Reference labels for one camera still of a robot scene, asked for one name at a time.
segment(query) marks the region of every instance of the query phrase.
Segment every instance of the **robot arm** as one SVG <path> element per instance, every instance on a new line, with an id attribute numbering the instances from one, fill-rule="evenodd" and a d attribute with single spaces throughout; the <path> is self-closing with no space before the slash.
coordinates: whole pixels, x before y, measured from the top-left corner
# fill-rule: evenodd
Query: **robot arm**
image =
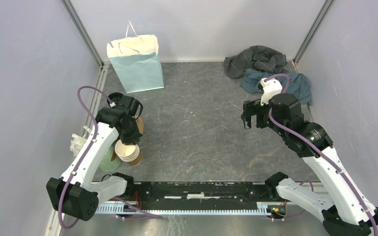
<path id="1" fill-rule="evenodd" d="M 105 181 L 92 184 L 95 172 L 108 148 L 118 139 L 121 139 L 124 144 L 133 144 L 141 137 L 134 118 L 138 107 L 140 107 L 140 114 L 142 112 L 141 103 L 121 93 L 113 93 L 109 95 L 109 98 L 115 106 L 102 108 L 97 113 L 98 133 L 93 139 L 95 133 L 95 127 L 93 127 L 84 146 L 88 147 L 91 142 L 93 144 L 82 162 L 79 163 L 85 148 L 79 152 L 59 179 L 50 178 L 46 186 L 53 208 L 58 210 L 62 189 L 72 174 L 73 178 L 64 197 L 62 212 L 85 221 L 94 215 L 100 204 L 126 191 L 127 180 L 120 175 L 114 174 Z M 78 163 L 80 166 L 77 171 L 74 171 Z"/>
<path id="2" fill-rule="evenodd" d="M 272 94 L 271 96 L 266 94 L 266 87 L 263 87 L 265 93 L 262 99 L 264 101 L 258 99 L 244 102 L 241 115 L 244 127 L 251 128 L 251 116 L 256 116 L 257 128 L 270 127 L 274 130 L 282 137 L 288 148 L 296 152 L 312 168 L 327 189 L 331 199 L 323 198 L 305 189 L 280 172 L 267 179 L 266 184 L 272 189 L 274 197 L 290 200 L 313 214 L 323 222 L 330 235 L 369 235 L 372 224 L 368 215 L 341 173 L 348 177 L 357 193 L 362 197 L 377 225 L 378 207 L 367 200 L 355 185 L 342 165 L 326 131 L 317 123 L 305 121 L 299 100 L 292 94 L 277 92 L 276 84 L 278 83 L 276 80 L 267 81 L 267 85 L 264 86 L 271 87 L 272 89 L 267 90 L 272 91 Z M 303 136 L 333 163 L 337 164 L 341 171 L 338 172 L 303 140 L 275 125 L 269 118 L 270 109 L 272 109 L 272 118 L 277 123 Z"/>

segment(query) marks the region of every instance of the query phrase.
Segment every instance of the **bag handle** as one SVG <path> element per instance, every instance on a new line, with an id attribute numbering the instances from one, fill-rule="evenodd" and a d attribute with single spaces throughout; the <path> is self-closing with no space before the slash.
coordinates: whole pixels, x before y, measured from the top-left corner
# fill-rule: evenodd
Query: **bag handle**
<path id="1" fill-rule="evenodd" d="M 126 26 L 125 38 L 128 37 L 129 26 L 131 26 L 131 29 L 132 31 L 134 31 L 135 36 L 139 37 L 138 34 L 135 32 L 134 27 L 131 24 L 131 21 L 128 21 L 128 25 Z"/>
<path id="2" fill-rule="evenodd" d="M 118 43 L 118 49 L 120 50 L 120 52 L 121 52 L 121 54 L 122 54 L 123 52 L 121 51 L 120 44 L 121 44 L 121 42 Z M 138 50 L 135 50 L 135 49 L 133 49 L 133 48 L 127 47 L 127 46 L 125 46 L 125 45 L 124 45 L 124 47 L 129 48 L 129 49 L 131 49 L 131 50 L 134 50 L 134 51 L 136 51 L 138 54 L 140 54 L 140 52 L 139 52 Z"/>

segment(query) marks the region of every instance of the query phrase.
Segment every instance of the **crumpled towel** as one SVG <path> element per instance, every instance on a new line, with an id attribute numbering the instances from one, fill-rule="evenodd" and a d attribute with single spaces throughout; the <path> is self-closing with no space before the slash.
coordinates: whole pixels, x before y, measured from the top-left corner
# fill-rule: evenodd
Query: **crumpled towel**
<path id="1" fill-rule="evenodd" d="M 286 55 L 264 46 L 251 46 L 240 54 L 225 58 L 224 71 L 231 79 L 243 77 L 246 69 L 271 74 L 287 73 Z"/>
<path id="2" fill-rule="evenodd" d="M 301 74 L 301 73 L 285 73 L 290 78 L 289 87 L 286 90 L 286 93 L 291 93 L 295 95 L 296 98 L 301 101 L 301 103 L 308 103 L 311 104 L 311 89 L 309 85 L 308 78 Z M 245 89 L 249 93 L 263 93 L 260 91 L 257 84 L 260 82 L 262 78 L 267 78 L 272 76 L 272 74 L 266 72 L 259 72 L 252 69 L 247 69 L 242 80 L 241 80 L 241 87 Z M 276 77 L 282 87 L 286 86 L 286 79 L 285 77 Z"/>

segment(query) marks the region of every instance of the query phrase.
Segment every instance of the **light blue paper bag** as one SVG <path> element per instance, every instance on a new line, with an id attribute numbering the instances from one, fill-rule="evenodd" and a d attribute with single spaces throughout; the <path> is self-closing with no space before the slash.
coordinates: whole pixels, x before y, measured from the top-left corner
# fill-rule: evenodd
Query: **light blue paper bag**
<path id="1" fill-rule="evenodd" d="M 127 93 L 164 88 L 163 71 L 156 53 L 114 57 L 110 60 Z"/>
<path id="2" fill-rule="evenodd" d="M 111 41 L 106 45 L 106 52 L 115 72 L 127 93 L 164 88 L 163 71 L 158 57 L 157 37 L 137 35 Z"/>

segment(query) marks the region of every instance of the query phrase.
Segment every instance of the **metal frame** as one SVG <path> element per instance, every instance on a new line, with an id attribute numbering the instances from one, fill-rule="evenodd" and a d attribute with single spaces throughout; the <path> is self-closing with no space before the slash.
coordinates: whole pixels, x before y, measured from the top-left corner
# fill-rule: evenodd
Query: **metal frame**
<path id="1" fill-rule="evenodd" d="M 109 64 L 105 64 L 102 69 L 99 71 L 98 78 L 96 80 L 95 88 L 103 91 L 103 87 L 105 86 L 105 80 L 106 80 L 106 75 L 108 74 L 108 68 Z M 98 109 L 99 109 L 99 104 L 101 101 L 102 95 L 100 92 L 93 90 L 92 92 L 92 97 L 91 101 L 89 102 L 89 110 L 96 116 Z M 93 126 L 92 119 L 91 117 L 86 114 L 85 118 L 85 126 L 91 128 Z M 86 135 L 88 136 L 89 133 L 86 130 L 83 130 L 82 136 Z"/>
<path id="2" fill-rule="evenodd" d="M 257 209 L 237 209 L 237 210 L 144 210 L 145 212 L 157 215 L 272 215 L 267 212 L 267 204 L 256 203 Z M 99 205 L 95 214 L 119 214 L 119 215 L 141 215 L 143 213 L 137 211 L 125 210 L 125 204 L 118 201 L 106 201 Z"/>
<path id="3" fill-rule="evenodd" d="M 321 25 L 322 21 L 324 20 L 325 16 L 327 15 L 328 10 L 331 8 L 332 4 L 335 0 L 325 0 L 324 4 L 319 10 L 318 15 L 316 16 L 314 22 L 312 23 L 311 28 L 309 29 L 304 41 L 302 42 L 301 46 L 299 47 L 298 52 L 296 53 L 295 57 L 293 58 L 293 62 L 296 64 L 299 62 L 301 57 L 304 55 L 306 49 L 310 45 L 312 39 L 315 36 L 316 31 L 318 30 L 319 26 Z"/>
<path id="4" fill-rule="evenodd" d="M 103 67 L 104 63 L 102 59 L 99 56 L 99 53 L 97 52 L 95 45 L 92 43 L 91 38 L 89 37 L 88 33 L 86 32 L 85 27 L 83 26 L 82 21 L 79 18 L 79 15 L 77 14 L 76 10 L 74 9 L 73 4 L 70 0 L 62 0 L 62 3 L 64 7 L 66 8 L 66 11 L 68 12 L 69 16 L 72 19 L 72 22 L 74 23 L 74 26 L 76 26 L 77 31 L 79 32 L 80 36 L 82 37 L 83 41 L 85 42 L 86 46 L 88 47 L 89 51 L 92 54 L 92 57 L 95 59 L 96 63 L 99 65 L 100 68 Z"/>
<path id="5" fill-rule="evenodd" d="M 51 208 L 50 217 L 47 222 L 46 231 L 44 232 L 44 236 L 59 236 L 60 231 L 62 231 L 62 226 L 59 223 L 59 215 L 58 212 Z"/>

